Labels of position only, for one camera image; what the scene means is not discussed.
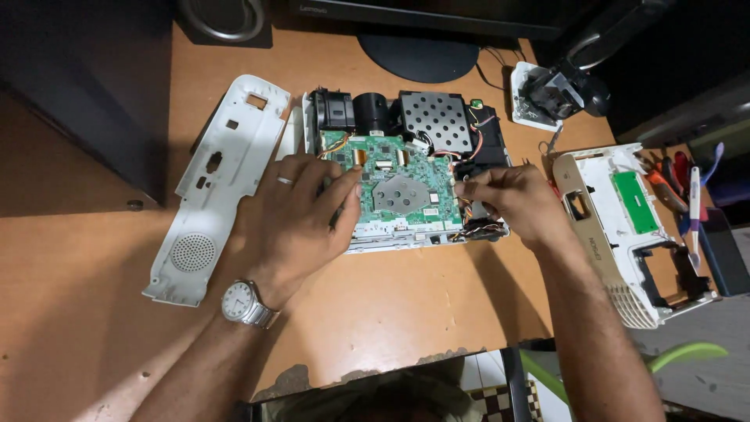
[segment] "speaker grille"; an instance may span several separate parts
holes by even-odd
[[[205,234],[186,234],[172,247],[172,264],[185,273],[194,273],[214,261],[216,246]]]

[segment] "green pcb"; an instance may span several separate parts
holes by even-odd
[[[626,171],[615,173],[610,178],[620,200],[628,210],[635,233],[644,234],[658,230],[654,215],[638,183],[638,174],[634,171]]]
[[[345,135],[344,131],[320,132],[325,149],[331,149]],[[376,220],[389,222],[397,218],[405,218],[409,225],[431,222],[461,223],[461,213],[451,185],[453,175],[449,172],[449,160],[446,157],[427,157],[423,152],[407,148],[400,136],[351,136],[343,148],[326,154],[325,159],[336,161],[344,170],[348,170],[355,164],[355,155],[359,153],[361,156],[363,151],[367,158],[362,164],[360,223]],[[408,161],[406,165],[403,165],[404,158]],[[385,161],[390,161],[392,167],[383,168],[377,165],[378,162],[382,164]],[[430,203],[405,216],[384,209],[375,210],[374,187],[399,174],[427,185]]]

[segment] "wooden desk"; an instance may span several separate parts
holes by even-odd
[[[533,60],[529,44],[522,44]],[[194,46],[175,27],[170,190],[201,127],[240,74],[257,75],[294,96],[325,86],[391,98],[401,89],[482,98],[501,112],[511,157],[542,165],[537,146],[552,133],[509,122],[503,94],[476,70],[454,82],[426,85],[384,71],[352,37],[274,31],[274,45]],[[512,53],[504,57],[515,63]],[[500,83],[495,59],[482,53],[479,61],[487,77]],[[614,143],[605,119],[579,113],[565,126],[560,150]],[[243,252],[243,233],[254,220],[253,204],[241,204],[207,298],[192,309],[140,294],[177,203],[172,195],[165,210],[0,220],[2,419],[126,420],[190,344],[217,309],[224,287],[252,259]],[[668,212],[660,208],[659,214],[675,233]],[[252,239],[249,231],[246,249],[252,249]],[[655,276],[671,274],[659,287],[674,289],[671,262],[657,258]],[[248,378],[249,400],[553,335],[539,267],[512,235],[497,243],[339,258],[305,285],[272,331],[275,344],[258,360],[262,369]]]

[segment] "watch face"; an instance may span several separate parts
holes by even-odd
[[[224,294],[221,310],[230,319],[242,316],[253,304],[253,292],[245,283],[235,283]]]

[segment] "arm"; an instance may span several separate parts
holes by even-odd
[[[539,261],[565,391],[580,420],[665,420],[641,356],[587,260],[568,216],[536,169],[493,169],[456,185],[486,203]]]
[[[245,274],[265,306],[282,310],[305,278],[347,250],[359,220],[359,174],[355,168],[342,175],[339,164],[312,155],[288,156],[268,167],[256,193],[263,218],[253,241],[261,243],[261,256]],[[278,176],[293,185],[279,182]],[[326,177],[334,182],[317,197]],[[266,330],[230,322],[218,310],[131,420],[226,420],[254,352],[265,341]]]

